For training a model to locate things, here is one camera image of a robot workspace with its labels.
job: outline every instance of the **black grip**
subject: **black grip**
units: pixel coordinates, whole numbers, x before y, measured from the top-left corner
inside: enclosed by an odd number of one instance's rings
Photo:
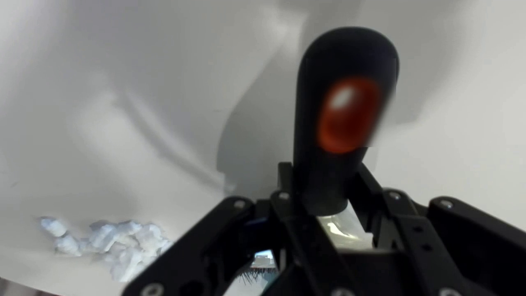
[[[308,213],[328,215],[345,208],[350,179],[358,170],[394,90],[397,67],[394,45],[366,27],[328,31],[305,50],[297,75],[294,195]],[[326,152],[318,139],[320,113],[326,91],[341,78],[373,80],[379,90],[379,103],[356,147],[348,152]]]

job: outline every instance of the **black handle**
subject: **black handle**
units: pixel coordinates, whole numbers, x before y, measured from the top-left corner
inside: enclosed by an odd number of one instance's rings
[[[397,54],[379,32],[340,27],[305,50],[295,98],[294,195],[312,215],[345,208],[350,179],[379,123],[397,78]],[[338,90],[353,91],[340,110]]]

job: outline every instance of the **metal screw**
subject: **metal screw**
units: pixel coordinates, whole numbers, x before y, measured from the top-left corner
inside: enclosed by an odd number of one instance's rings
[[[391,195],[394,200],[397,200],[397,198],[399,198],[399,193],[397,193],[397,192],[394,192],[394,190],[389,190],[389,195]]]
[[[440,203],[446,208],[451,208],[453,207],[453,202],[446,200],[446,198],[442,198]]]
[[[461,296],[456,289],[450,289],[450,287],[442,287],[438,290],[438,296]]]
[[[234,208],[243,208],[243,207],[244,207],[244,202],[243,202],[243,200],[236,200],[236,202],[233,202],[233,207],[234,207]]]
[[[164,294],[164,286],[157,282],[151,282],[142,287],[141,296],[162,296]]]
[[[354,296],[354,292],[345,287],[336,287],[336,289],[331,289],[330,296]]]
[[[287,200],[289,193],[287,192],[279,192],[279,198]]]

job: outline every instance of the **orange ring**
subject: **orange ring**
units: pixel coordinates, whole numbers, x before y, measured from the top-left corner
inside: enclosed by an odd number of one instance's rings
[[[341,106],[330,106],[335,95],[351,88]],[[323,151],[345,154],[354,151],[366,138],[379,110],[379,85],[364,77],[348,77],[335,82],[323,100],[317,138]]]

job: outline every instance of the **white wall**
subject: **white wall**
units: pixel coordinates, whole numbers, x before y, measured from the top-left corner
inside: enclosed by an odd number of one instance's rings
[[[0,276],[60,294],[114,294],[103,266],[55,258],[34,218],[87,226],[134,216],[180,235],[225,190],[264,197],[276,161],[290,159],[300,52],[343,24],[384,32],[400,54],[399,85],[366,156],[376,177],[417,200],[458,195],[526,228],[524,8],[4,0]]]

